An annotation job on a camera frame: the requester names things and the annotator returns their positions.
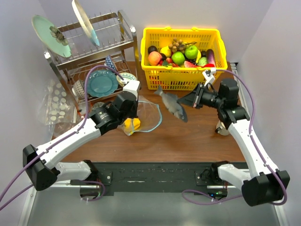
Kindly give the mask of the yellow bell pepper toy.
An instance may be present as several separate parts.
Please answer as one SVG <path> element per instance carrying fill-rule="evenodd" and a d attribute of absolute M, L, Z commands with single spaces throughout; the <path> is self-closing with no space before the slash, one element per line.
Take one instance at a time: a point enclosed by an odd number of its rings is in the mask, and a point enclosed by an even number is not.
<path fill-rule="evenodd" d="M 128 118 L 123 125 L 123 131 L 130 136 L 140 127 L 141 122 L 138 118 Z"/>

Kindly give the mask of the grey fish toy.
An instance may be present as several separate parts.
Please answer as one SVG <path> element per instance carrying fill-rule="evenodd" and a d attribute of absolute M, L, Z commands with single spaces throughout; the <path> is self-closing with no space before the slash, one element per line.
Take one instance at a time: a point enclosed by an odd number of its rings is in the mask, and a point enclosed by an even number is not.
<path fill-rule="evenodd" d="M 158 89 L 154 92 L 154 94 L 162 98 L 163 104 L 171 114 L 183 122 L 188 122 L 188 116 L 184 107 L 177 102 L 177 95 L 164 92 L 160 85 L 158 85 Z"/>

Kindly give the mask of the clear zip bag blue seal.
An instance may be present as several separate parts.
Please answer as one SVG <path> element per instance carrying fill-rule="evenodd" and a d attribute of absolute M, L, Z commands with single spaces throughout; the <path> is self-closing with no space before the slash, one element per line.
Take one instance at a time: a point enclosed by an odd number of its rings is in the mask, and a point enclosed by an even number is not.
<path fill-rule="evenodd" d="M 134 133 L 148 133 L 153 131 L 162 123 L 162 113 L 160 111 L 159 105 L 148 100 L 139 100 L 137 118 L 140 120 L 141 125 Z M 123 131 L 123 124 L 118 127 L 121 131 Z"/>

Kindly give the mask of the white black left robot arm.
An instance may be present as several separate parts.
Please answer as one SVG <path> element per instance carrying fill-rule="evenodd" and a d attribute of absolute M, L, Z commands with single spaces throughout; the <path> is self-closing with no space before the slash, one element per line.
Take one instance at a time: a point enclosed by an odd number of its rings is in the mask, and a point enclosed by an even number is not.
<path fill-rule="evenodd" d="M 96 108 L 88 118 L 58 138 L 38 147 L 26 146 L 23 149 L 23 165 L 35 189 L 43 191 L 64 180 L 94 184 L 99 171 L 90 160 L 76 163 L 61 160 L 85 143 L 116 129 L 126 119 L 136 117 L 137 108 L 138 95 L 123 91 L 113 102 Z"/>

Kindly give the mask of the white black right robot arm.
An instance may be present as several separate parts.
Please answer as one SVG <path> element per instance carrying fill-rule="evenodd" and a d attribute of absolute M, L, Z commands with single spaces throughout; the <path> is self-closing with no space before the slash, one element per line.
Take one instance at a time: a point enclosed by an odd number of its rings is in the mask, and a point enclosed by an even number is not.
<path fill-rule="evenodd" d="M 196 109 L 202 106 L 215 108 L 225 129 L 238 144 L 249 172 L 236 168 L 228 161 L 216 162 L 201 176 L 215 185 L 227 181 L 240 189 L 249 206 L 271 203 L 281 205 L 287 199 L 286 188 L 290 181 L 287 171 L 268 157 L 251 125 L 245 108 L 238 104 L 238 84 L 234 79 L 223 79 L 218 91 L 210 91 L 199 84 L 178 100 L 178 103 Z"/>

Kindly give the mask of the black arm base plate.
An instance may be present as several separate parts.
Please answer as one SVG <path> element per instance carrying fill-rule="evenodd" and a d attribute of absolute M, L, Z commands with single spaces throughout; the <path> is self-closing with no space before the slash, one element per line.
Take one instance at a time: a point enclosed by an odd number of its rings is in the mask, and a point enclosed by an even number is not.
<path fill-rule="evenodd" d="M 211 179 L 211 163 L 100 163 L 92 166 L 88 184 L 99 181 L 106 195 L 117 192 L 181 193 L 191 189 L 217 199 L 225 197 L 230 188 L 227 182 Z"/>

